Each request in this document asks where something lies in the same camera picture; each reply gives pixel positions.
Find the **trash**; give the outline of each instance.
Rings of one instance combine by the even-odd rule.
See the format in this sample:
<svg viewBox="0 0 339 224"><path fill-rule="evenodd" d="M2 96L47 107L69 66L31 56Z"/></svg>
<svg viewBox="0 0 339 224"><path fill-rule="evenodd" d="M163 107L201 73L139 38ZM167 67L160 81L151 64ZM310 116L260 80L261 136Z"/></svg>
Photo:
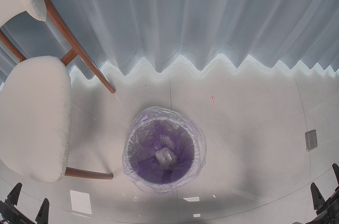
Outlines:
<svg viewBox="0 0 339 224"><path fill-rule="evenodd" d="M161 194L195 179L206 154L206 137L196 123L178 112L151 107L134 119L122 164L140 190Z"/></svg>

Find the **trash bag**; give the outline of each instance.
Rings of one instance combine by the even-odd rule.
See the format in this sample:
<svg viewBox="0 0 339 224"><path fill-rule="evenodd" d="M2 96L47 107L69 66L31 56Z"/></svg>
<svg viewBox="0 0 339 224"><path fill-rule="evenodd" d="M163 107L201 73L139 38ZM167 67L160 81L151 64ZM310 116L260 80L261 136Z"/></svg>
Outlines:
<svg viewBox="0 0 339 224"><path fill-rule="evenodd" d="M196 123L178 112L151 107L134 119L122 165L140 190L161 194L195 179L206 154L206 137Z"/></svg>

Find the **white square light patch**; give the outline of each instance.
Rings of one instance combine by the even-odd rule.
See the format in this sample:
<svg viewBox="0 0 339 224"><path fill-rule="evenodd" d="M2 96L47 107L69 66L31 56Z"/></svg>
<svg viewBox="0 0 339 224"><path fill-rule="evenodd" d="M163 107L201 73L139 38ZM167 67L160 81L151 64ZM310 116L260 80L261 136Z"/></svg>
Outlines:
<svg viewBox="0 0 339 224"><path fill-rule="evenodd" d="M73 211L92 214L90 195L88 193L70 190L70 201Z"/></svg>

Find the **chair seat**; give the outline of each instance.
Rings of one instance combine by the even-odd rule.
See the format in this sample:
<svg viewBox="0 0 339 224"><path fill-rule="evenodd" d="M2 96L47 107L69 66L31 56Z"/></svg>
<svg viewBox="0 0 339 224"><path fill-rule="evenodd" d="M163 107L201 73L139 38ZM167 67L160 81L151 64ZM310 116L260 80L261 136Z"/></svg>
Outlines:
<svg viewBox="0 0 339 224"><path fill-rule="evenodd" d="M70 136L70 76L56 57L25 60L0 92L0 159L35 181L65 175Z"/></svg>

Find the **curtain fold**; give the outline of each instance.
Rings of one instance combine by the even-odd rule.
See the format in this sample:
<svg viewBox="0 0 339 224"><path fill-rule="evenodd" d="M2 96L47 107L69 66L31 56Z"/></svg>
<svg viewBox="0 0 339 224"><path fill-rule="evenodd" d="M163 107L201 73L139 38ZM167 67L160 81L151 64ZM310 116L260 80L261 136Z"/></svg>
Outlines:
<svg viewBox="0 0 339 224"><path fill-rule="evenodd" d="M142 58L157 72L180 54L198 70L224 53L235 67L251 55L273 67L339 68L339 0L52 0L84 49L101 67L127 75ZM28 57L61 58L70 46L53 23L26 12L1 28ZM0 81L18 61L0 51ZM77 58L87 78L92 73Z"/></svg>

